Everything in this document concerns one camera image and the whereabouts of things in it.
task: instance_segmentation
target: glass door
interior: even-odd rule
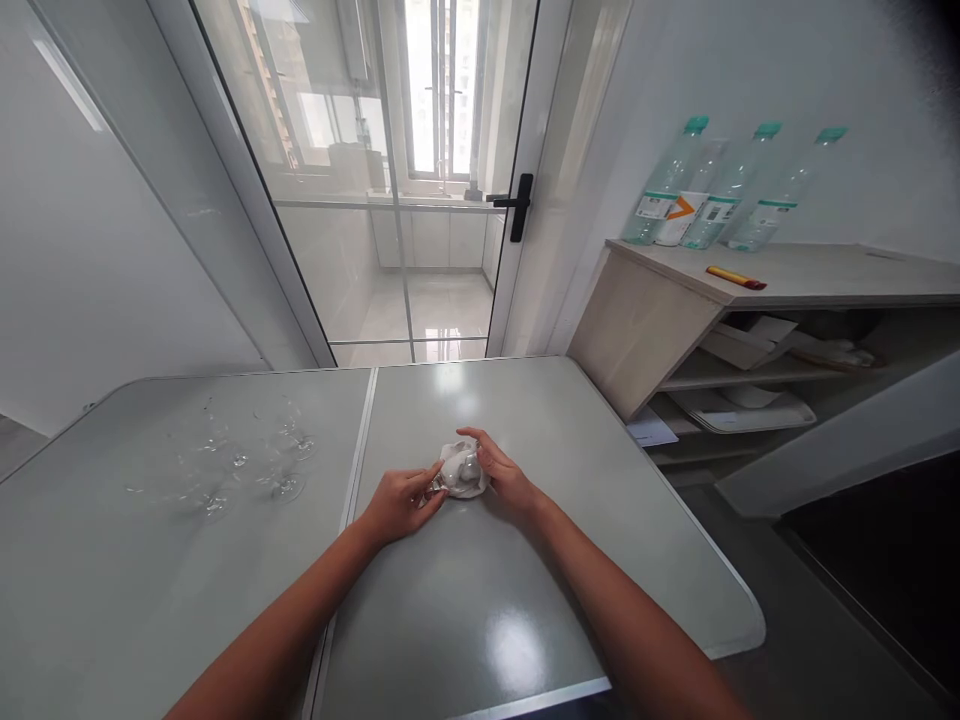
[[[536,168],[544,123],[521,122],[534,28],[569,4],[193,5],[337,364],[499,353],[517,211],[486,196]],[[552,89],[556,64],[542,73]]]

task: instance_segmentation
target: door handle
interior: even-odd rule
[[[487,202],[494,207],[513,208],[513,227],[510,230],[510,242],[520,242],[523,239],[523,226],[527,221],[527,208],[530,207],[530,190],[533,188],[533,174],[523,173],[517,185],[517,196],[487,195]]]

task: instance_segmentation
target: gray table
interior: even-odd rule
[[[158,718],[333,542],[369,370],[144,380],[112,393],[0,484],[0,717]],[[319,452],[281,505],[244,494],[204,524],[124,486],[176,418],[213,398],[263,435],[299,398]]]
[[[262,435],[253,410],[282,395],[320,438],[295,502],[245,495],[203,524],[123,490],[171,420],[213,397],[231,435]],[[762,642],[749,590],[567,359],[146,380],[0,484],[0,716],[159,717],[384,470],[429,465],[462,424],[488,429],[708,655]],[[608,686],[575,601],[490,495],[448,501],[374,561],[303,716],[496,718]]]
[[[382,368],[357,494],[429,465],[461,425],[527,475],[712,658],[758,646],[753,595],[567,358]],[[499,718],[609,687],[550,564],[496,498],[448,500],[387,548],[338,613],[313,716]]]

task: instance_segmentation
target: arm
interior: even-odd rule
[[[167,713],[168,720],[272,716],[286,679],[296,675],[370,561],[440,509],[446,491],[417,507],[440,465],[385,473],[363,515],[214,660]]]
[[[655,718],[750,715],[686,633],[483,430],[477,458],[497,496],[543,541],[586,612],[613,675]]]

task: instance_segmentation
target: water bottle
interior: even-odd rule
[[[720,159],[726,149],[727,140],[723,139],[707,140],[703,144],[689,186],[680,192],[680,197],[670,208],[667,219],[660,223],[657,239],[654,240],[657,245],[673,247],[680,244],[683,234],[697,217],[700,206],[709,197],[707,190],[720,169]]]
[[[793,170],[776,185],[775,190],[757,203],[757,207],[743,226],[729,240],[727,247],[733,250],[756,252],[773,237],[780,223],[792,212],[810,181],[826,161],[837,140],[847,132],[845,127],[824,128],[817,135],[814,145],[808,150]]]
[[[681,244],[702,250],[710,247],[730,222],[747,186],[753,180],[773,138],[780,132],[781,123],[763,123],[753,134],[753,140],[733,162],[724,165],[723,172],[710,188],[710,195],[697,219],[687,230]]]
[[[628,243],[650,245],[653,242],[660,223],[679,199],[680,191],[687,188],[691,165],[700,151],[700,134],[709,121],[706,115],[690,118],[680,137],[660,158],[623,227],[621,236]]]

